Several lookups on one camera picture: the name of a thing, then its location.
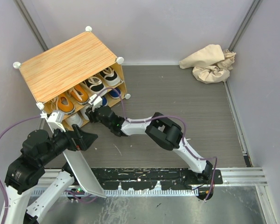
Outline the blue sneaker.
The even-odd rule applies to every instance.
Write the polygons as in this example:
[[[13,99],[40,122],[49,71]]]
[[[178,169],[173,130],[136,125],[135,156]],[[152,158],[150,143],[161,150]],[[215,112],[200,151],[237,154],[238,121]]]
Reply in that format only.
[[[108,100],[105,96],[102,97],[102,106],[108,105]]]

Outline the blue sneaker one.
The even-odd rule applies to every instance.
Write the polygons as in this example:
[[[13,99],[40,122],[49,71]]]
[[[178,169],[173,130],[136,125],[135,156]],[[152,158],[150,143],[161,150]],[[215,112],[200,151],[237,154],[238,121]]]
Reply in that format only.
[[[115,88],[109,92],[109,95],[113,99],[119,99],[121,97],[121,90],[119,88]]]

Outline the black white sneaker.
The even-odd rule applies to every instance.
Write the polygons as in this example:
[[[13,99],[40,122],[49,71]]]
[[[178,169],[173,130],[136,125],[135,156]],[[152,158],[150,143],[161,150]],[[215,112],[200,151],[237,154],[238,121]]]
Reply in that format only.
[[[98,94],[105,89],[103,82],[96,76],[84,80],[82,84],[93,94]]]
[[[99,74],[109,86],[116,86],[121,82],[121,79],[118,76],[117,72],[111,67],[100,71]]]

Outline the orange sneaker one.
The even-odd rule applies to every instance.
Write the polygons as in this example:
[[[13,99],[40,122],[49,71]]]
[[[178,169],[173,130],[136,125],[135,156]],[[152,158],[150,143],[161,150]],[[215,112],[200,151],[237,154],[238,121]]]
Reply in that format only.
[[[81,105],[85,105],[89,101],[87,92],[79,84],[70,88],[68,93]]]
[[[51,110],[60,110],[64,114],[70,115],[75,111],[74,104],[69,100],[65,93],[50,100]]]

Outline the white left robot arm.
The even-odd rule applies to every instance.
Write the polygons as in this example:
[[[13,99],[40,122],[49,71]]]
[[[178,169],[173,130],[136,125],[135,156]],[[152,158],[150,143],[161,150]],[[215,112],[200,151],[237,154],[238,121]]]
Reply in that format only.
[[[72,131],[56,129],[53,136],[45,130],[32,131],[22,144],[21,155],[7,169],[2,185],[4,206],[0,224],[39,224],[49,208],[67,188],[79,185],[84,192],[105,197],[104,190],[81,151],[87,150],[98,135],[87,133],[78,125]],[[48,189],[28,206],[45,166],[64,154],[70,170],[63,169]]]

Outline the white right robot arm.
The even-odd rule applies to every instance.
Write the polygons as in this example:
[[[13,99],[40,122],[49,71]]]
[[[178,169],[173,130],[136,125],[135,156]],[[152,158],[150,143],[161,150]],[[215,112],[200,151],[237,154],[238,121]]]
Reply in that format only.
[[[108,106],[87,109],[85,115],[92,123],[100,122],[118,137],[147,135],[158,146],[180,156],[196,175],[196,180],[205,184],[212,178],[213,165],[196,152],[186,140],[182,128],[171,117],[156,112],[146,119],[127,119],[115,114]]]

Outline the wooden shoe cabinet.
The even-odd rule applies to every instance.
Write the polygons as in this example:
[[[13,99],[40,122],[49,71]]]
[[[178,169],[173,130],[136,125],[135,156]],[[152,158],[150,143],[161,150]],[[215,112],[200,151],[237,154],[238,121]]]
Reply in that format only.
[[[88,123],[80,112],[85,105],[79,104],[68,90],[75,85],[92,76],[96,76],[105,85],[105,97],[110,107],[117,104],[120,99],[113,99],[109,92],[114,88],[121,90],[121,97],[130,98],[127,92],[125,78],[123,75],[122,63],[124,58],[116,56],[105,44],[103,44],[93,33],[92,28],[87,26],[85,31],[23,63],[15,62],[13,67],[18,69],[30,89],[37,107],[47,114],[51,114],[50,100],[65,93],[74,104],[83,120],[83,126]],[[116,86],[109,86],[100,76],[99,72],[111,67],[121,79]],[[65,128],[71,129],[65,119],[62,124]]]

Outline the beige cloth bag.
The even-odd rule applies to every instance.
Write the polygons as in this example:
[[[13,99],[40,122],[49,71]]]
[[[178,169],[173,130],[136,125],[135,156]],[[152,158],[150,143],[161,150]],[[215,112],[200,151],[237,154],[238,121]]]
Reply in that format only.
[[[194,78],[205,84],[226,82],[233,69],[236,53],[209,44],[179,61],[181,69],[192,68]]]

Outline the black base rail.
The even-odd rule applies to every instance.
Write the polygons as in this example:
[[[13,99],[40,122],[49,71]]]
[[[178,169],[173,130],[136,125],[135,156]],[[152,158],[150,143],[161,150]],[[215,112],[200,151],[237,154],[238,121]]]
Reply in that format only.
[[[153,190],[157,184],[162,190],[193,190],[194,185],[223,184],[220,170],[204,180],[189,168],[92,168],[104,190]]]

